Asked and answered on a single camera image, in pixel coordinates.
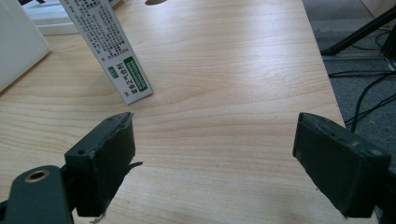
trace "white box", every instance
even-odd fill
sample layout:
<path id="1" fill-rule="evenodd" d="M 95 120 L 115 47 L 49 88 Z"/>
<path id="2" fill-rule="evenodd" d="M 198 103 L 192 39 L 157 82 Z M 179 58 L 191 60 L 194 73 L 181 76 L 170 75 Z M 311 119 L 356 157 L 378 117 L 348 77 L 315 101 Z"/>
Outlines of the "white box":
<path id="1" fill-rule="evenodd" d="M 60 0 L 128 105 L 152 94 L 149 81 L 108 0 Z"/>
<path id="2" fill-rule="evenodd" d="M 17 0 L 0 1 L 0 91 L 50 51 Z"/>

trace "light wood surface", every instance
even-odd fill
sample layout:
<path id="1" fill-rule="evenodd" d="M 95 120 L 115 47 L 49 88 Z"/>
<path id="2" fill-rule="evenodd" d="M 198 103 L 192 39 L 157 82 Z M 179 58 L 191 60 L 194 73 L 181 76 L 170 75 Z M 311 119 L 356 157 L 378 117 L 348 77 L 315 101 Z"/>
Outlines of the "light wood surface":
<path id="1" fill-rule="evenodd" d="M 154 94 L 125 105 L 80 35 L 47 37 L 0 95 L 0 200 L 132 111 L 144 164 L 101 223 L 376 223 L 343 218 L 291 155 L 299 112 L 342 122 L 300 0 L 133 0 L 117 15 Z"/>

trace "green label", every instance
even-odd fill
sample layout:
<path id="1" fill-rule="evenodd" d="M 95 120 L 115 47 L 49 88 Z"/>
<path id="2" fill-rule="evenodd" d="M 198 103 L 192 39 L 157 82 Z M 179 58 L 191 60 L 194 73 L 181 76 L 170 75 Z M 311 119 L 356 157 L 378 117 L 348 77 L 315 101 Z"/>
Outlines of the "green label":
<path id="1" fill-rule="evenodd" d="M 134 58 L 129 57 L 124 60 L 124 63 L 132 78 L 134 79 L 134 83 L 136 84 L 139 91 L 145 91 L 148 88 L 148 85 L 146 84 L 145 79 L 143 79 L 139 68 L 137 68 L 136 63 L 134 62 Z"/>
<path id="2" fill-rule="evenodd" d="M 114 69 L 112 66 L 107 68 L 108 72 L 110 72 L 111 76 L 113 76 L 114 78 L 119 77 L 119 75 L 116 72 L 116 69 Z"/>

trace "small hole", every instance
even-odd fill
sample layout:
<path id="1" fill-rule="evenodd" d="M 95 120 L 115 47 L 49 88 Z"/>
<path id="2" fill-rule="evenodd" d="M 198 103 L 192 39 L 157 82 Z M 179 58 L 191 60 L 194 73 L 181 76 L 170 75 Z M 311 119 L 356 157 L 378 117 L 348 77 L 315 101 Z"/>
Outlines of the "small hole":
<path id="1" fill-rule="evenodd" d="M 50 174 L 50 172 L 47 171 L 47 170 L 35 171 L 35 172 L 33 172 L 33 173 L 31 173 L 31 174 L 29 174 L 28 176 L 25 177 L 25 182 L 27 182 L 27 183 L 35 183 L 37 181 L 40 181 L 40 180 L 44 179 L 49 174 Z"/>
<path id="2" fill-rule="evenodd" d="M 44 176 L 44 172 L 40 171 L 40 172 L 30 175 L 30 179 L 37 180 L 38 178 L 41 178 L 43 176 Z"/>
<path id="3" fill-rule="evenodd" d="M 147 0 L 146 1 L 146 5 L 147 6 L 154 6 L 154 5 L 158 5 L 160 3 L 166 2 L 166 0 Z"/>

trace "black stand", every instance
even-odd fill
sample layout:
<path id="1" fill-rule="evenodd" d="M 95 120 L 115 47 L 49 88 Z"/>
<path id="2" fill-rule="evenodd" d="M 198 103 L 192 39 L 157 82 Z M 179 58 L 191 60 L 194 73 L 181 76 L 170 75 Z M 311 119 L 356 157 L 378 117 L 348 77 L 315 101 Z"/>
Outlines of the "black stand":
<path id="1" fill-rule="evenodd" d="M 358 42 L 359 40 L 363 39 L 373 31 L 377 30 L 381 26 L 387 24 L 388 22 L 392 21 L 393 19 L 396 18 L 396 6 L 391 8 L 390 10 L 386 11 L 384 14 L 379 16 L 378 18 L 375 18 L 373 21 L 370 21 L 363 27 L 361 27 L 358 31 L 354 32 L 352 35 L 349 35 L 342 41 L 338 42 L 337 44 L 329 47 L 328 49 L 321 50 L 320 53 L 321 55 L 334 55 L 339 53 L 340 51 L 346 49 L 347 47 L 353 45 L 354 43 Z M 396 50 L 396 31 L 393 29 L 393 38 L 391 39 L 391 35 L 387 39 L 388 46 L 392 46 L 393 52 L 390 52 L 389 54 L 393 54 L 393 57 L 395 56 L 395 50 Z"/>
<path id="2" fill-rule="evenodd" d="M 396 58 L 396 26 L 393 27 L 392 31 L 390 32 L 387 41 L 382 48 L 382 53 L 384 56 L 389 59 Z"/>

